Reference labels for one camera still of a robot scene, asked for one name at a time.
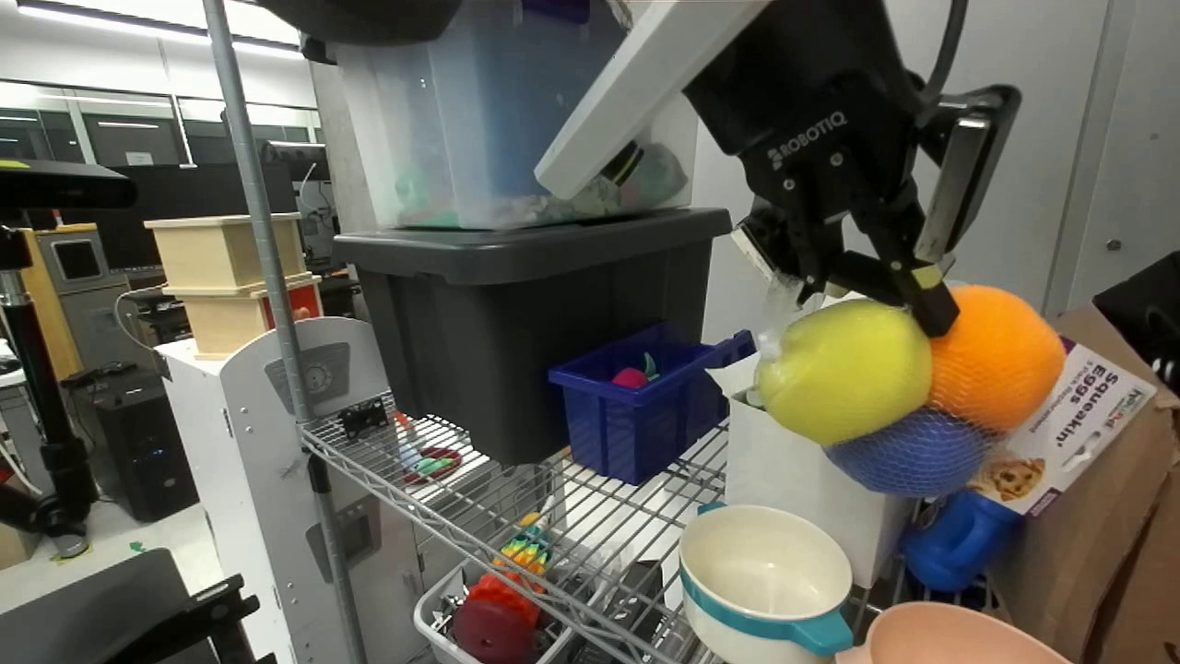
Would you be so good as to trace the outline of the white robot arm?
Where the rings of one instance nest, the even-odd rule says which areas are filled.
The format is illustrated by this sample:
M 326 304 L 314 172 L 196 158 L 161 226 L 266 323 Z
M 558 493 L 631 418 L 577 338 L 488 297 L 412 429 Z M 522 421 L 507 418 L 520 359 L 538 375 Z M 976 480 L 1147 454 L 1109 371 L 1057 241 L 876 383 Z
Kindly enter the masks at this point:
M 907 304 L 926 334 L 955 323 L 943 271 L 916 250 L 926 213 L 911 163 L 933 100 L 884 0 L 653 0 L 536 181 L 577 197 L 670 95 L 741 163 L 757 196 L 741 233 L 802 303 L 838 285 Z

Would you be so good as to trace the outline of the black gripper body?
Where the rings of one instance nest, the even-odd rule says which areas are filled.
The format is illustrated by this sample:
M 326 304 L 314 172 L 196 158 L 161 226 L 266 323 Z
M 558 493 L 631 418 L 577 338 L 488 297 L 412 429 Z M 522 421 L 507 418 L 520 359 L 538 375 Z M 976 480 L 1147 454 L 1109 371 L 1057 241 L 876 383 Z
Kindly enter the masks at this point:
M 803 285 L 907 285 L 921 92 L 884 0 L 772 0 L 688 83 L 746 169 L 760 257 Z

